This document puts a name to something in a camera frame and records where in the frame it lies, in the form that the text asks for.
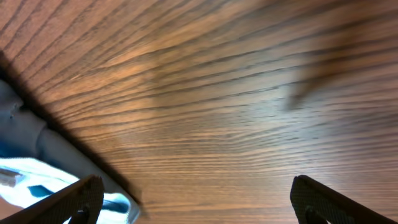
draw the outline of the dark gray fabric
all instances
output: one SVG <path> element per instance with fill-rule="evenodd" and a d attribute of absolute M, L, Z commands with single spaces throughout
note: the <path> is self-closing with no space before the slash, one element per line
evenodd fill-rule
<path fill-rule="evenodd" d="M 101 176 L 106 193 L 121 193 L 129 199 L 129 220 L 134 222 L 139 207 L 129 194 L 68 141 L 47 128 L 45 121 L 29 110 L 20 110 L 22 105 L 11 87 L 0 80 L 0 145 L 8 149 L 0 150 L 0 157 L 33 157 L 79 178 Z"/>

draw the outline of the dark wood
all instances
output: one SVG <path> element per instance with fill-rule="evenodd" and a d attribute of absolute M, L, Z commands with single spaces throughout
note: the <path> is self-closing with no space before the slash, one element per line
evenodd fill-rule
<path fill-rule="evenodd" d="M 299 174 L 398 221 L 396 0 L 0 2 L 3 66 L 139 224 L 297 223 Z"/>

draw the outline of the wooden table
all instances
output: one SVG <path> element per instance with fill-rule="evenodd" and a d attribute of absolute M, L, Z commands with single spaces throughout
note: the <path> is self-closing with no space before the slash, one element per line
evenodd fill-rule
<path fill-rule="evenodd" d="M 398 2 L 2 0 L 12 79 L 142 223 L 297 223 L 307 174 L 398 221 Z"/>

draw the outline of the black object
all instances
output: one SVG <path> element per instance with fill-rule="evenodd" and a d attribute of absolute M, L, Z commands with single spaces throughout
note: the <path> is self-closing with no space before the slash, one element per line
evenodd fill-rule
<path fill-rule="evenodd" d="M 290 201 L 300 224 L 397 224 L 306 175 L 294 178 Z"/>
<path fill-rule="evenodd" d="M 0 224 L 95 224 L 104 198 L 104 185 L 98 176 L 90 175 L 65 187 Z"/>

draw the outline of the folded cloth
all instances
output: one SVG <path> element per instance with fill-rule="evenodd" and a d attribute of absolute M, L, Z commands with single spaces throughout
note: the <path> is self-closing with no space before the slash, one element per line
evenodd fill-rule
<path fill-rule="evenodd" d="M 21 176 L 15 187 L 3 189 L 13 191 L 21 188 L 16 192 L 26 194 L 24 197 L 16 195 L 16 198 L 12 198 L 11 193 L 1 195 L 8 202 L 25 208 L 78 178 L 98 175 L 103 180 L 105 192 L 109 193 L 104 197 L 102 218 L 112 215 L 114 219 L 108 223 L 117 223 L 123 216 L 127 217 L 124 223 L 133 223 L 139 215 L 139 207 L 129 194 L 68 141 L 47 128 L 43 120 L 22 109 L 22 105 L 22 100 L 11 87 L 0 80 L 0 158 L 3 158 L 0 166 Z M 45 194 L 36 197 L 32 189 L 33 192 L 41 189 Z"/>

